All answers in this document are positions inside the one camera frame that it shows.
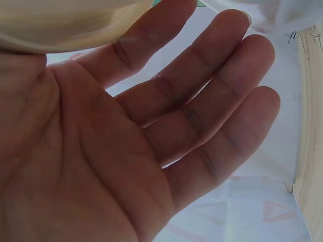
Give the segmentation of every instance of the white fabric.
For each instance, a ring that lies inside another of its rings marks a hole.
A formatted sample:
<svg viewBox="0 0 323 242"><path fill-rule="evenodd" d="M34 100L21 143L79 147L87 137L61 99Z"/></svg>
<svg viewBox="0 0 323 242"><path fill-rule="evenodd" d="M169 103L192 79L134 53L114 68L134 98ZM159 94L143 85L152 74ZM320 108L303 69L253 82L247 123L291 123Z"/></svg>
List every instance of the white fabric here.
<svg viewBox="0 0 323 242"><path fill-rule="evenodd" d="M255 30L288 33L307 28L323 17L323 0L202 0L216 12L246 11Z"/></svg>

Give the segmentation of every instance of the hand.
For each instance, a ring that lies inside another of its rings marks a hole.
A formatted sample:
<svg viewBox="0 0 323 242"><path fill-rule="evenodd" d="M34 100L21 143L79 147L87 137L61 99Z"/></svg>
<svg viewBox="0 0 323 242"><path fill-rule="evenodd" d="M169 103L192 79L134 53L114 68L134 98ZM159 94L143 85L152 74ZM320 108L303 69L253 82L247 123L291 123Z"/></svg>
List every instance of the hand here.
<svg viewBox="0 0 323 242"><path fill-rule="evenodd" d="M276 92L256 88L275 54L264 37L241 42L239 11L148 82L104 90L195 5L163 0L117 43L49 67L44 55L0 54L0 241L151 241L258 148L279 109Z"/></svg>

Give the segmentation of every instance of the fingertip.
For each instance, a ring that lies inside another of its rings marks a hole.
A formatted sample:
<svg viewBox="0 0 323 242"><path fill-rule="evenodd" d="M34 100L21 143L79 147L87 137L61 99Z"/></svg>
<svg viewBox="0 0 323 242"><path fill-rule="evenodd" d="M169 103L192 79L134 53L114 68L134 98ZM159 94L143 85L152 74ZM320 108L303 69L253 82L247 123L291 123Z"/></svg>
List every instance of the fingertip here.
<svg viewBox="0 0 323 242"><path fill-rule="evenodd" d="M260 48L265 54L265 58L268 61L268 63L270 65L274 63L276 58L276 52L273 47L273 44L269 39L267 39L262 35L252 34L246 37L244 41L251 41L252 42L251 44L258 46L258 48Z"/></svg>
<svg viewBox="0 0 323 242"><path fill-rule="evenodd" d="M225 22L234 22L241 28L243 28L245 31L250 27L251 25L251 17L243 11L239 11L236 9L229 9L225 10L223 12L220 12L217 17L218 19L223 19Z"/></svg>
<svg viewBox="0 0 323 242"><path fill-rule="evenodd" d="M258 87L254 91L256 91L256 94L259 96L259 100L262 100L264 105L269 104L268 108L270 108L271 112L276 117L281 106L279 94L274 89L266 86Z"/></svg>

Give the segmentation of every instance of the pink marking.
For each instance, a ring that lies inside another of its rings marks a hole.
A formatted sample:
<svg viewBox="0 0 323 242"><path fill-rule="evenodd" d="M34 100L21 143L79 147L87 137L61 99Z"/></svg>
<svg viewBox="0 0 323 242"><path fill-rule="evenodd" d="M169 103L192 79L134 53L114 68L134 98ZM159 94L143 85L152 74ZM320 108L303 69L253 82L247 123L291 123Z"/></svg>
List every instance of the pink marking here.
<svg viewBox="0 0 323 242"><path fill-rule="evenodd" d="M275 207L285 209L287 212L279 214L277 216L272 216L275 210ZM296 212L291 210L290 208L271 201L265 201L262 205L262 208L263 208L263 221L265 223L284 221L284 220L295 218L297 216Z"/></svg>
<svg viewBox="0 0 323 242"><path fill-rule="evenodd" d="M184 237L188 241L191 242L205 242L205 237L201 236L199 234L192 233L190 231L187 231L179 226L173 225L173 224L168 224L166 226L166 229L168 229L170 232L173 234L179 236L179 237Z"/></svg>

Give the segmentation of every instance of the palm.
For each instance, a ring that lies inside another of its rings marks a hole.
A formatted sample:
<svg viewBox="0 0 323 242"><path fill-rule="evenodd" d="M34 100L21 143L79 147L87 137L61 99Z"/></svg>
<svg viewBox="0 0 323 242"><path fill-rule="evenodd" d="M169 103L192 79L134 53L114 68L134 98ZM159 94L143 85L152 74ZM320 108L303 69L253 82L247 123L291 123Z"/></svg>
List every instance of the palm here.
<svg viewBox="0 0 323 242"><path fill-rule="evenodd" d="M159 14L170 5L182 9L177 21L174 13ZM151 241L171 216L254 152L279 102L270 89L249 92L273 52L267 40L252 36L232 54L248 27L236 11L219 15L149 82L116 98L104 91L174 37L194 5L164 1L117 44L48 69L43 56L1 56L0 241ZM164 35L143 37L155 29ZM226 29L235 31L222 41L210 34ZM134 36L136 43L127 41Z"/></svg>

